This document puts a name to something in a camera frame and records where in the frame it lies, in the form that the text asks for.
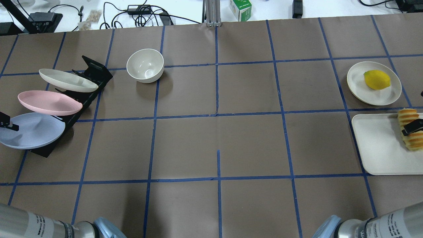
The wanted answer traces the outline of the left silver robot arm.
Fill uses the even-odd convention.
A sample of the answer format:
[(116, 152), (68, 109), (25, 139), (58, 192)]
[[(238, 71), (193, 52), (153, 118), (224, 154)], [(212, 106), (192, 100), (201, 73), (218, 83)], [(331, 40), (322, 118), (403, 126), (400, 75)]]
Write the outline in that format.
[[(65, 123), (53, 116), (26, 113), (11, 118), (1, 113), (1, 143), (11, 148), (33, 149), (49, 145), (65, 130)], [(75, 225), (54, 220), (16, 207), (1, 204), (2, 238), (124, 238), (109, 220), (99, 217), (93, 223)]]

